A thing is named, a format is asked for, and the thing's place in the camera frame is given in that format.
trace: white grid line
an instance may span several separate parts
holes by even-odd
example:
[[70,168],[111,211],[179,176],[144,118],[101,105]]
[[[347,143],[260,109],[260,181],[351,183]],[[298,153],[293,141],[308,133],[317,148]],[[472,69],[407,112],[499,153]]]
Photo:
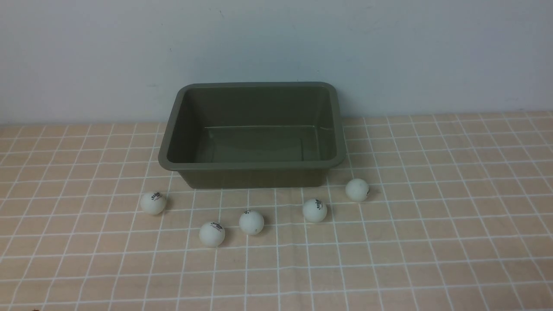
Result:
[[[367,126],[366,126],[367,124],[365,123],[364,118],[363,118],[363,124],[365,124],[365,131],[367,133],[367,137],[369,137],[369,133],[367,131]],[[369,141],[369,146],[372,150],[373,146],[371,145],[370,141]],[[348,156],[348,160],[349,160],[349,169],[351,171],[351,178],[355,178],[355,176],[353,174],[353,169],[351,167],[351,158],[349,156],[349,151],[348,151],[347,156]],[[373,160],[376,163],[377,160],[376,160],[376,157],[374,156],[374,154],[373,154]],[[369,196],[372,194],[371,191],[374,191],[374,190],[369,188]],[[367,234],[367,225],[365,224],[365,219],[364,219],[364,216],[363,216],[363,211],[361,210],[361,205],[357,204],[357,206],[359,207],[359,214],[361,216],[361,222],[363,223],[363,233],[365,234],[365,240],[367,241],[367,249],[368,249],[368,252],[369,252],[369,258],[371,259],[371,266],[373,268],[374,281],[377,285],[378,303],[380,304],[380,311],[384,311],[384,301],[382,300],[382,292],[380,291],[380,283],[378,282],[377,270],[376,270],[375,265],[374,265],[373,253],[372,253],[372,250],[371,250],[371,243],[369,242],[369,235]]]
[[[192,197],[192,210],[190,210],[190,219],[188,219],[188,228],[190,228],[192,226],[192,215],[194,214],[194,206],[195,206],[195,203],[196,203],[196,191],[194,191],[194,195]],[[179,300],[177,300],[176,302],[176,309],[179,310],[179,302],[180,302],[180,299],[181,299],[181,292],[182,292],[182,282],[184,280],[184,267],[186,265],[186,255],[188,254],[188,245],[189,245],[189,242],[190,242],[190,230],[188,231],[188,234],[186,235],[186,244],[185,244],[185,247],[184,247],[184,258],[182,259],[182,269],[180,271],[180,283],[179,283],[179,292],[177,293],[177,297]]]
[[334,230],[334,239],[336,241],[336,251],[338,253],[338,265],[340,267],[340,275],[342,277],[342,289],[343,289],[343,295],[344,299],[346,300],[346,310],[349,311],[349,301],[347,299],[347,291],[346,291],[346,278],[344,277],[344,270],[342,268],[342,255],[340,254],[340,244],[338,243],[338,232],[336,232],[336,220],[334,218],[334,205],[332,204],[332,194],[330,193],[330,188],[328,187],[328,177],[326,177],[326,191],[328,193],[328,209],[330,209],[330,217],[332,221],[332,228]]
[[[305,202],[304,188],[301,188],[301,201]],[[307,238],[307,221],[304,221],[303,225],[304,225],[305,243],[306,243],[305,252],[306,252],[306,258],[307,258],[307,275],[309,275],[309,290],[311,291],[310,292],[310,295],[311,295],[311,311],[315,311],[315,298],[313,296],[313,281],[311,279],[311,261],[309,259],[309,246],[308,246],[309,239]]]
[[[393,133],[392,128],[390,126],[389,120],[388,120],[388,127],[390,128],[390,133],[392,133],[392,137],[393,137],[394,133]],[[399,151],[397,143],[395,142],[395,140],[393,138],[392,138],[392,140],[394,141],[395,149]],[[378,172],[378,179],[380,179],[380,181],[382,181],[382,178],[380,177],[380,169],[378,169],[378,167],[377,167],[377,172]],[[388,207],[388,213],[390,213],[390,215],[392,215],[392,209],[390,208],[390,204],[388,203],[388,197],[386,195],[386,190],[384,189],[384,187],[382,187],[382,194],[384,195],[384,198],[386,200],[386,206]],[[392,220],[392,227],[394,228],[395,236],[399,239],[398,229],[396,228],[395,222],[393,220]],[[401,253],[401,259],[404,262],[405,274],[407,274],[407,280],[409,281],[409,286],[411,287],[411,295],[413,295],[413,301],[415,302],[415,307],[418,311],[418,310],[420,310],[419,309],[419,304],[416,301],[415,290],[413,289],[413,283],[411,281],[411,276],[409,275],[409,270],[407,269],[407,264],[406,264],[407,260],[405,260],[405,255],[403,254],[403,248],[401,247],[401,244],[398,243],[398,246],[399,246],[399,251]]]

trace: wall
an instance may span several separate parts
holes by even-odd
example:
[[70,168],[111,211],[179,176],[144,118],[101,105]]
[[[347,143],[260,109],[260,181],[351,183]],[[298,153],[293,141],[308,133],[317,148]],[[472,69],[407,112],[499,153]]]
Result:
[[552,0],[5,0],[0,123],[165,120],[193,82],[325,81],[344,115],[553,108]]

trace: plastic tub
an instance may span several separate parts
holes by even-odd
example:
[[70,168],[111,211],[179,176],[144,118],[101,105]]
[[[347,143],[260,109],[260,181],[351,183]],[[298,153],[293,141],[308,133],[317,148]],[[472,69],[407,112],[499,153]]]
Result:
[[192,84],[177,94],[159,164],[195,189],[320,186],[346,148],[323,82]]

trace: ping pong ball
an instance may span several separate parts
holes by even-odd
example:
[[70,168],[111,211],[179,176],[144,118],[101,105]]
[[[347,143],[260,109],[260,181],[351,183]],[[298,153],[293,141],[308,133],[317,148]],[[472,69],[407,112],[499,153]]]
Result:
[[157,215],[163,211],[167,201],[159,192],[145,193],[140,199],[140,207],[146,214]]
[[206,222],[200,228],[200,242],[205,247],[217,247],[225,239],[225,228],[217,222]]
[[242,214],[242,216],[240,216],[238,224],[242,232],[245,234],[256,235],[263,229],[265,220],[259,212],[247,210]]
[[369,185],[363,179],[352,179],[346,185],[346,194],[354,202],[365,201],[369,196]]
[[320,222],[326,217],[326,205],[319,199],[311,199],[304,203],[301,211],[308,222]]

